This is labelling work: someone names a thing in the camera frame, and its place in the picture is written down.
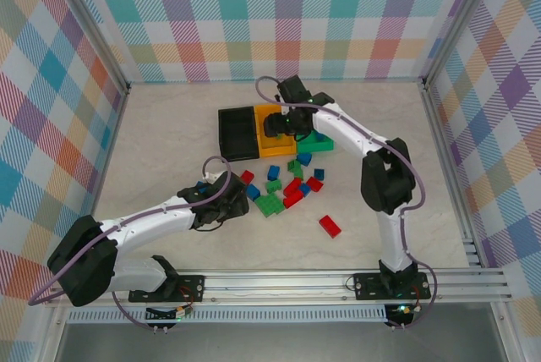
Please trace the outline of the yellow plastic container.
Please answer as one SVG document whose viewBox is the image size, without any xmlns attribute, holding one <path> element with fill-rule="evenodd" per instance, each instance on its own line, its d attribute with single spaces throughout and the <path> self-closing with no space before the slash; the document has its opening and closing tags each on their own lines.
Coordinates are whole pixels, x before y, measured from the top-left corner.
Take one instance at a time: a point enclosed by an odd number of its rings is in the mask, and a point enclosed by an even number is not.
<svg viewBox="0 0 541 362">
<path fill-rule="evenodd" d="M 297 153 L 297 144 L 292 136 L 269 138 L 264 132 L 264 120 L 272 113 L 280 113 L 278 105 L 261 104 L 254 106 L 254 118 L 256 122 L 256 136 L 260 157 L 287 156 Z"/>
</svg>

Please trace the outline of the green plastic container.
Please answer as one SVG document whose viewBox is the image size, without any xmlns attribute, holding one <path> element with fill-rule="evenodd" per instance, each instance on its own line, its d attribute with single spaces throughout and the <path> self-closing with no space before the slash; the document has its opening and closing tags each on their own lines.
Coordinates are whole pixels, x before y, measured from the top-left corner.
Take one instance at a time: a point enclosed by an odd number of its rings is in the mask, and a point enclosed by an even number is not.
<svg viewBox="0 0 541 362">
<path fill-rule="evenodd" d="M 334 149 L 334 141 L 331 138 L 325 136 L 323 141 L 317 141 L 314 135 L 315 132 L 317 131 L 312 131 L 308 136 L 297 141 L 297 153 L 314 153 Z"/>
</svg>

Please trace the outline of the black plastic container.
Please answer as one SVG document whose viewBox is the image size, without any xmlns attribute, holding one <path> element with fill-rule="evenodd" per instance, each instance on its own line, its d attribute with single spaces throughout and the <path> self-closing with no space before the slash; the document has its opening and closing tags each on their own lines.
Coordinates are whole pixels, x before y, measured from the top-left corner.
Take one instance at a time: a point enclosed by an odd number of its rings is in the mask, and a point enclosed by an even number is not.
<svg viewBox="0 0 541 362">
<path fill-rule="evenodd" d="M 220 153 L 229 162 L 259 159 L 259 146 L 253 107 L 218 111 Z"/>
</svg>

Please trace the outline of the small controller board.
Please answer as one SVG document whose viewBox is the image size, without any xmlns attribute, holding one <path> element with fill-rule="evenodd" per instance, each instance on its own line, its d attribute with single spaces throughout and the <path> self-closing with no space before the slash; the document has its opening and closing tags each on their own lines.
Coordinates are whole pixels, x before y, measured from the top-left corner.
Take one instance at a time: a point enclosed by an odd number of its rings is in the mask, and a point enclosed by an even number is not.
<svg viewBox="0 0 541 362">
<path fill-rule="evenodd" d="M 420 304 L 387 304 L 385 306 L 387 322 L 391 325 L 408 325 L 421 310 Z"/>
<path fill-rule="evenodd" d="M 147 321 L 180 321 L 193 311 L 194 308 L 189 304 L 178 306 L 171 310 L 146 308 L 145 319 Z"/>
</svg>

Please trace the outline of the long aluminium base rail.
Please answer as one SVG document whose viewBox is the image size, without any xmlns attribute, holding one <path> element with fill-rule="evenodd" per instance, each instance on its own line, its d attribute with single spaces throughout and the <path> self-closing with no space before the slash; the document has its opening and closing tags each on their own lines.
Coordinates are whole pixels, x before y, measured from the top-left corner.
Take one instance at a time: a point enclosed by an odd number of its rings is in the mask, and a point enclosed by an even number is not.
<svg viewBox="0 0 541 362">
<path fill-rule="evenodd" d="M 500 269 L 439 269 L 425 273 L 430 291 L 428 300 L 356 300 L 353 274 L 376 270 L 261 270 L 261 271 L 196 271 L 180 270 L 178 275 L 203 275 L 203 300 L 196 304 L 219 305 L 306 305 L 306 304 L 421 304 L 508 302 L 511 289 Z M 90 305 L 99 305 L 113 295 L 126 305 L 130 291 L 154 292 L 157 275 L 131 273 L 116 279 L 111 288 L 92 296 Z"/>
</svg>

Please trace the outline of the aluminium side rail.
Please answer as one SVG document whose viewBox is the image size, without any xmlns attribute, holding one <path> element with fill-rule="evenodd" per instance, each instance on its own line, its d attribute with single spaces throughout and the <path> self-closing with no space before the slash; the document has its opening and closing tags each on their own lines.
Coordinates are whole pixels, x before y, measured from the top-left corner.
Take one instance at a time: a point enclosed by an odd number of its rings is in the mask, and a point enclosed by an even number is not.
<svg viewBox="0 0 541 362">
<path fill-rule="evenodd" d="M 100 150 L 96 153 L 95 160 L 93 161 L 92 173 L 90 174 L 90 191 L 86 193 L 81 205 L 80 216 L 90 215 L 96 212 L 131 91 L 132 83 L 127 82 L 124 84 L 124 88 L 120 89 L 115 95 L 107 121 L 100 133 L 100 139 L 97 140 Z"/>
<path fill-rule="evenodd" d="M 463 194 L 460 186 L 454 157 L 451 148 L 447 145 L 443 123 L 437 113 L 434 99 L 429 92 L 429 88 L 423 82 L 418 84 L 418 88 L 464 243 L 468 264 L 470 267 L 487 267 L 487 259 L 484 255 L 483 247 L 479 245 L 478 236 L 473 224 L 473 217 L 468 208 L 466 196 Z"/>
</svg>

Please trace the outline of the aluminium frame post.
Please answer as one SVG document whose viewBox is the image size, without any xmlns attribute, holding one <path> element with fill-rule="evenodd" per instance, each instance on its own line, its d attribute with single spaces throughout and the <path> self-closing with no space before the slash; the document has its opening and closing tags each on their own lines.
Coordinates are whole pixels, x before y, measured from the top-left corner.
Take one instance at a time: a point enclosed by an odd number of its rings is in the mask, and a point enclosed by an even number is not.
<svg viewBox="0 0 541 362">
<path fill-rule="evenodd" d="M 98 24 L 93 18 L 85 0 L 66 0 L 73 10 L 74 17 L 78 20 L 82 31 L 88 36 L 90 43 L 96 50 L 112 81 L 119 90 L 127 96 L 130 92 L 130 83 L 123 74 L 117 59 L 108 46 L 105 37 L 101 33 Z"/>
<path fill-rule="evenodd" d="M 435 82 L 437 76 L 445 67 L 452 49 L 456 46 L 480 2 L 481 0 L 461 0 L 459 3 L 454 3 L 456 7 L 451 7 L 455 14 L 448 25 L 448 30 L 442 37 L 439 46 L 435 49 L 433 57 L 426 63 L 426 69 L 419 78 L 426 90 Z"/>
</svg>

